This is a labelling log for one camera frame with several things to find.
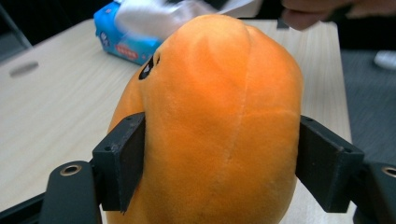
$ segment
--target orange fabric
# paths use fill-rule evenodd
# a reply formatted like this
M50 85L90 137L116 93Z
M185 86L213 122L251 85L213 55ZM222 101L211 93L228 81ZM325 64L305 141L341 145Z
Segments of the orange fabric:
M110 129L146 112L144 172L127 213L108 222L279 222L296 181L303 76L293 58L258 29L209 15L139 73Z

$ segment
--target blue tissue package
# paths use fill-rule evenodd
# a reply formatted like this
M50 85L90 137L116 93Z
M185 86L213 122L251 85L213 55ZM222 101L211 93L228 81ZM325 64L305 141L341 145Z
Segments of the blue tissue package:
M115 17L119 8L120 3L111 2L94 13L96 36L104 51L141 65L151 58L162 41L156 37L129 35L118 29Z

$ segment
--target gray floor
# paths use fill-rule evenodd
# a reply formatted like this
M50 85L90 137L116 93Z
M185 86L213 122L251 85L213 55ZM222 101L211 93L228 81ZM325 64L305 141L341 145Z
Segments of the gray floor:
M375 55L341 52L352 141L367 160L396 164L396 71L375 65Z

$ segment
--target table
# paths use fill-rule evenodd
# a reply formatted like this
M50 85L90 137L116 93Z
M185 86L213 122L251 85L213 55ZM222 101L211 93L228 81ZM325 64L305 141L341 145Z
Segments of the table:
M246 21L283 45L304 73L303 114L351 141L337 30L319 23L299 32L276 21ZM92 20L0 64L0 211L46 189L50 172L88 161L105 137L122 91L138 65L102 51ZM22 74L18 68L31 71ZM299 182L281 223L352 223L326 214Z

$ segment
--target wooden table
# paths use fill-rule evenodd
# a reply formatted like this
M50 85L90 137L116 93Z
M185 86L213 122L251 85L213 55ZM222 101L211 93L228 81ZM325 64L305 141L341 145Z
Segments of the wooden table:
M247 21L282 44L304 73L303 114L350 141L336 27L276 29L276 21ZM0 64L0 211L46 190L50 172L88 161L105 137L120 95L139 67L102 51L93 21L81 24ZM19 67L33 69L15 74ZM282 223L352 223L326 214L298 183Z

